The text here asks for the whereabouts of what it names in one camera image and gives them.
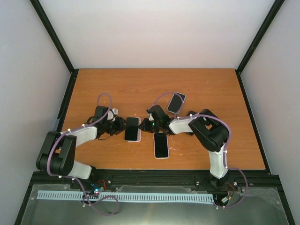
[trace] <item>orange wooden surface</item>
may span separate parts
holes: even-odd
[[[119,116],[143,120],[146,109],[167,91],[187,96],[179,116],[208,108],[231,127],[229,166],[265,169],[234,69],[80,69],[63,130],[76,128],[92,116],[102,92],[110,93]],[[158,104],[166,111],[171,98],[162,97]],[[100,99],[100,105],[108,104],[107,97]],[[146,132],[140,142],[126,142],[124,132],[87,142],[76,149],[75,159],[96,168],[209,169],[208,152],[195,136],[172,135],[168,141],[168,159],[154,158],[153,134]]]

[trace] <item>white wall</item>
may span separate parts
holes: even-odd
[[[300,224],[300,1],[285,1],[242,73],[273,174]]]
[[[0,223],[14,224],[69,72],[29,0],[0,1]]]
[[[41,0],[75,68],[237,68],[274,0]]]

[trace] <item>red wire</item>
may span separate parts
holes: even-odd
[[[230,184],[230,183],[227,183],[227,184],[232,188],[233,194],[234,194],[234,187],[232,186],[232,184]]]
[[[105,181],[104,180],[99,180],[99,181],[97,181],[97,184],[98,183],[101,183],[101,182],[103,182],[103,184],[104,184],[104,191],[106,190],[106,184],[105,184]]]

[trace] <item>black metal frame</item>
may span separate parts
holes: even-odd
[[[63,61],[65,62],[67,68],[69,69],[71,76],[67,86],[67,90],[65,92],[65,96],[61,103],[60,112],[58,115],[59,124],[57,131],[61,131],[62,125],[64,123],[64,119],[67,113],[68,105],[72,96],[73,88],[76,82],[76,78],[78,75],[78,69],[74,69],[72,66],[71,61],[69,60],[65,50],[63,49],[60,40],[58,39],[45,11],[43,10],[39,0],[30,0],[34,9],[36,10],[39,18],[41,19],[43,25],[45,26],[49,36],[51,37],[53,43],[55,44],[57,50],[59,51]],[[245,68],[246,64],[250,60],[251,56],[253,55],[256,47],[260,43],[261,39],[263,38],[264,34],[266,33],[267,29],[269,28],[270,24],[272,23],[273,19],[275,18],[277,12],[280,10],[282,4],[285,0],[275,0],[274,4],[272,5],[269,13],[267,14],[265,20],[263,21],[259,31],[257,32],[254,40],[252,41],[249,49],[247,50],[245,56],[243,57],[239,67],[236,69],[237,79],[240,84],[240,88],[245,100],[245,104],[252,122],[252,126],[255,132],[255,136],[262,154],[262,158],[265,164],[266,170],[251,170],[251,171],[244,171],[248,183],[254,184],[255,187],[275,187],[278,189],[282,204],[285,209],[286,216],[290,224],[295,224],[289,205],[287,203],[283,188],[281,186],[281,182],[278,176],[270,174],[270,168],[267,162],[267,158],[265,152],[263,150],[263,145],[261,139],[259,137],[259,133],[257,130],[257,126],[251,111],[251,107],[247,98],[247,94],[245,92],[245,88],[241,79],[241,73]],[[111,184],[109,185],[110,189],[114,189],[116,187],[122,185],[155,185],[155,186],[183,186],[189,187],[191,189],[195,189],[198,191],[208,191],[212,194],[219,194],[223,193],[224,190],[216,191],[212,188],[207,188],[205,185],[196,185],[196,180],[203,180],[206,179],[209,172],[206,170],[201,171],[157,171],[157,170],[146,170],[146,171],[138,171],[138,170],[96,170],[97,175],[102,177],[105,180],[110,180]],[[245,184],[243,177],[237,171],[230,171],[230,179],[235,179],[239,184]],[[17,220],[15,225],[21,223],[23,214],[26,209],[27,201],[30,196],[30,192],[32,190],[32,186],[34,184],[70,184],[72,186],[75,185],[70,179],[59,179],[57,177],[50,177],[45,172],[34,172],[31,178],[30,184],[28,186],[24,201],[21,205]]]
[[[256,188],[276,188],[278,190],[281,203],[284,207],[285,214],[289,224],[294,225],[289,205],[287,203],[284,190],[280,179],[277,175],[270,175],[258,170],[244,171],[248,184]],[[115,191],[124,185],[129,186],[174,186],[190,188],[196,191],[205,191],[209,194],[221,195],[226,193],[225,190],[214,190],[205,184],[209,179],[208,170],[200,171],[160,171],[160,170],[96,170],[96,177],[106,181],[107,188]],[[236,181],[239,187],[245,186],[245,180],[238,171],[230,171],[229,179]],[[93,191],[89,182],[82,180],[87,191]],[[35,184],[69,184],[71,188],[79,188],[78,184],[68,178],[50,177],[47,172],[34,172],[30,180],[23,204],[20,208],[15,225],[21,224],[27,202],[29,200],[32,186]]]

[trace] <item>smartphone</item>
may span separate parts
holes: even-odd
[[[141,130],[138,128],[141,119],[138,117],[127,117],[126,123],[129,127],[125,130],[125,140],[129,142],[139,142],[141,140]]]
[[[164,133],[154,133],[155,158],[169,158],[168,138]]]
[[[182,97],[182,104],[183,104],[184,100],[186,99],[186,96],[178,92],[177,94],[179,94]],[[178,95],[174,94],[168,105],[167,111],[175,114],[180,109],[180,106],[181,106],[181,99]]]

